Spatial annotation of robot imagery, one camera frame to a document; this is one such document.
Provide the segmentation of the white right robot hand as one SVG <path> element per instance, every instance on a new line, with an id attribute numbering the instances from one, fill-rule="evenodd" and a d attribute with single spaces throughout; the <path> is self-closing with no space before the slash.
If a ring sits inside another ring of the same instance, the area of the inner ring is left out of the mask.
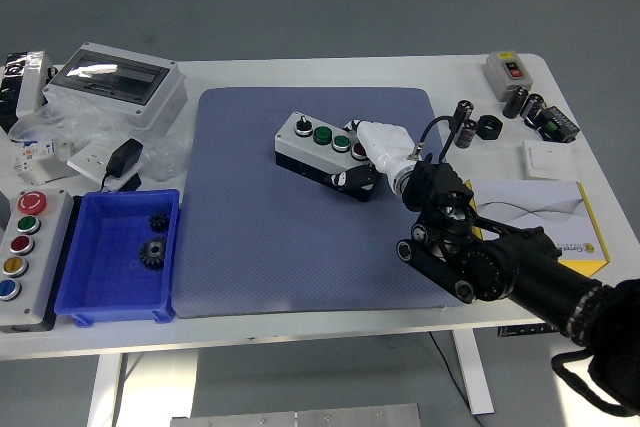
<path id="1" fill-rule="evenodd" d="M 419 160 L 419 155 L 413 153 L 415 144 L 407 130 L 364 120 L 353 120 L 346 129 L 356 135 L 370 166 L 360 165 L 332 174 L 328 177 L 330 185 L 341 191 L 352 191 L 373 185 L 381 174 L 387 178 L 391 191 L 401 197 Z"/>

